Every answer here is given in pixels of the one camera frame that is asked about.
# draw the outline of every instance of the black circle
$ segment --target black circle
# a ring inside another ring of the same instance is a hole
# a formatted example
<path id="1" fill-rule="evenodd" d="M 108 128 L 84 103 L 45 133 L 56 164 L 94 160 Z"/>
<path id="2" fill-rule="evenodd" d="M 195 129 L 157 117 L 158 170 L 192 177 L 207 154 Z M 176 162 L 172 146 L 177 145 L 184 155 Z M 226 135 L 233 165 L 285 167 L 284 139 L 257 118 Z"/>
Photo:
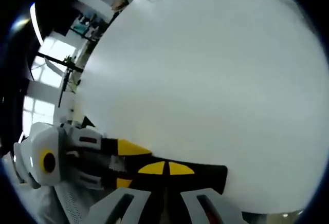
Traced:
<path id="1" fill-rule="evenodd" d="M 43 159 L 43 167 L 45 168 L 46 172 L 51 173 L 55 169 L 55 166 L 55 156 L 53 156 L 52 153 L 48 153 Z"/>

